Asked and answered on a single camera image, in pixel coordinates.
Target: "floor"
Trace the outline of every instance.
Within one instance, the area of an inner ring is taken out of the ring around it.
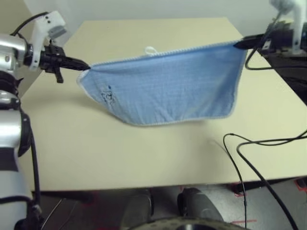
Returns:
[[[231,192],[226,185],[196,185],[205,193],[217,209],[224,221],[244,226],[243,197]],[[307,193],[300,191],[293,180],[273,185],[273,188],[284,201],[293,215],[300,230],[307,230]],[[178,216],[177,195],[182,186],[158,187],[151,189],[154,197],[154,215],[152,219]],[[91,205],[83,205],[71,200],[63,200],[58,209],[45,225],[44,230],[57,230],[70,215],[62,230],[117,230],[123,208],[135,190],[94,191],[95,201]],[[58,198],[42,197],[42,209],[46,217]],[[290,230],[282,210],[263,188],[247,192],[248,228],[251,230]]]

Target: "table surface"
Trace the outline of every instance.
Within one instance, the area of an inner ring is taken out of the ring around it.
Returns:
[[[86,21],[67,42],[67,56],[92,64],[242,38],[226,18]],[[268,63],[256,54],[251,66]],[[238,175],[222,148],[229,132],[251,139],[294,137],[306,129],[307,108],[274,70],[244,69],[234,112],[226,119],[155,127],[122,123],[62,69],[64,84],[42,73],[22,98],[31,118],[42,190],[90,190],[176,184],[232,183]],[[258,180],[227,145],[245,181]],[[249,145],[243,154],[267,179],[307,174],[307,141]],[[31,154],[20,158],[33,188]]]

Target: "blue towel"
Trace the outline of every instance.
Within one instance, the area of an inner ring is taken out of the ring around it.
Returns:
[[[246,51],[236,42],[94,64],[77,82],[123,122],[162,125],[232,112]]]

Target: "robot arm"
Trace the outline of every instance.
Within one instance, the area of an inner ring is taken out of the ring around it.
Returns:
[[[55,39],[65,33],[64,26],[61,15],[54,11],[36,20],[31,44],[12,35],[0,34],[1,230],[40,229],[39,201],[36,197],[33,200],[18,162],[18,158],[33,147],[33,134],[30,118],[21,109],[16,74],[20,66],[27,65],[31,70],[41,68],[54,73],[57,82],[63,83],[60,68],[89,69],[85,62],[66,57],[61,47],[43,46],[47,37]]]
[[[307,53],[307,3],[306,0],[271,0],[271,4],[282,15],[293,12],[293,23],[280,22],[270,36],[260,44],[263,52],[279,50],[287,57],[306,56]],[[252,49],[259,45],[264,34],[246,36],[235,44],[240,49]]]

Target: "black cable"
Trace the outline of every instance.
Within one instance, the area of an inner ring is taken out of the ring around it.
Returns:
[[[275,29],[276,23],[278,22],[278,20],[280,19],[282,13],[279,12],[276,16],[276,18],[274,19],[274,21],[272,22],[272,24],[270,25],[270,27],[267,29],[267,31],[265,32],[265,34],[262,36],[261,40],[258,42],[258,44],[253,48],[253,50],[251,51],[251,53],[249,54],[249,56],[246,59],[245,62],[245,68],[249,69],[249,70],[268,70],[268,69],[307,69],[307,66],[277,66],[277,67],[260,67],[260,68],[254,68],[254,67],[249,67],[248,63],[250,61],[250,59],[252,58],[252,56],[255,54],[255,52],[263,45],[263,43],[267,40],[267,38],[269,37],[269,35],[271,34],[271,32]]]
[[[239,156],[249,165],[249,167],[256,173],[256,175],[261,179],[261,181],[264,183],[264,185],[268,188],[268,190],[270,191],[272,196],[276,199],[276,201],[278,202],[278,204],[282,208],[283,212],[287,216],[287,218],[288,218],[288,220],[289,220],[289,222],[292,226],[292,229],[294,229],[294,230],[298,230],[298,227],[297,227],[293,217],[291,216],[290,212],[288,211],[287,207],[285,206],[283,201],[279,198],[279,196],[276,194],[276,192],[273,190],[273,188],[268,183],[268,181],[265,180],[264,177],[260,174],[260,172],[242,155],[242,153],[240,152],[240,147],[242,147],[243,145],[248,145],[248,144],[258,144],[258,145],[265,145],[265,146],[276,146],[276,145],[286,144],[286,143],[289,143],[289,142],[294,141],[294,140],[307,138],[307,136],[303,137],[303,135],[305,133],[307,133],[307,130],[304,133],[302,133],[301,135],[299,135],[295,138],[268,139],[268,140],[258,140],[258,141],[251,141],[251,140],[248,140],[247,138],[244,138],[244,137],[242,137],[240,135],[236,135],[236,134],[228,134],[228,135],[243,138],[243,139],[248,141],[248,142],[241,143],[237,146],[236,150],[237,150]],[[267,143],[267,142],[276,142],[276,141],[282,141],[282,143],[270,144],[270,145],[269,144],[263,144],[263,143]]]
[[[17,33],[17,35],[18,35],[21,39],[23,39],[23,40],[25,41],[25,43],[27,44],[27,47],[29,47],[29,43],[28,43],[27,39],[26,39],[21,33]]]
[[[17,33],[18,33],[25,25],[27,25],[29,22],[31,22],[32,20],[34,20],[34,19],[36,19],[36,18],[39,18],[39,17],[41,17],[41,16],[44,16],[44,15],[46,15],[46,14],[48,14],[48,12],[39,13],[39,14],[37,14],[37,15],[32,16],[31,18],[28,18],[28,19],[25,20],[23,23],[21,23],[21,24],[15,29],[15,31],[14,31],[13,33],[11,33],[10,35],[16,36]]]
[[[283,145],[283,144],[287,144],[287,143],[289,143],[289,142],[291,142],[291,141],[297,140],[297,138],[302,137],[302,136],[303,136],[304,134],[306,134],[306,133],[307,133],[307,130],[304,131],[303,133],[301,133],[300,135],[298,135],[296,138],[288,138],[287,141],[284,141],[284,142],[281,142],[281,143],[277,143],[277,144],[263,144],[263,142],[267,142],[267,141],[266,141],[266,140],[262,140],[262,141],[260,141],[260,143],[257,143],[257,145],[263,145],[263,146],[278,146],[278,145]],[[227,135],[235,136],[235,137],[238,137],[238,138],[242,138],[242,139],[244,139],[244,140],[247,140],[248,142],[252,142],[252,140],[247,139],[247,138],[245,138],[245,137],[243,137],[243,136],[240,136],[240,135],[238,135],[238,134],[228,133]]]
[[[245,228],[247,229],[248,228],[248,215],[247,215],[247,201],[246,201],[246,192],[245,192],[245,187],[244,187],[244,183],[243,183],[243,179],[242,179],[242,176],[241,176],[241,173],[240,173],[240,170],[238,169],[234,159],[232,158],[227,146],[226,146],[226,143],[225,143],[225,138],[229,135],[232,135],[231,133],[228,133],[228,134],[225,134],[224,137],[223,137],[223,144],[224,144],[224,147],[225,147],[225,150],[226,150],[226,153],[227,155],[229,156],[232,164],[234,165],[235,169],[236,169],[236,173],[238,174],[239,176],[239,179],[240,179],[240,182],[241,182],[241,185],[242,185],[242,188],[243,188],[243,197],[244,197],[244,224],[245,224]]]
[[[31,129],[31,152],[32,152],[32,164],[34,173],[34,201],[36,204],[40,204],[40,187],[39,187],[39,176],[38,176],[38,165],[37,165],[37,154],[34,141],[33,131]]]
[[[21,202],[21,201],[24,201],[28,204],[32,202],[32,200],[27,196],[15,195],[15,196],[8,196],[5,198],[0,198],[0,205],[7,204],[10,202]]]

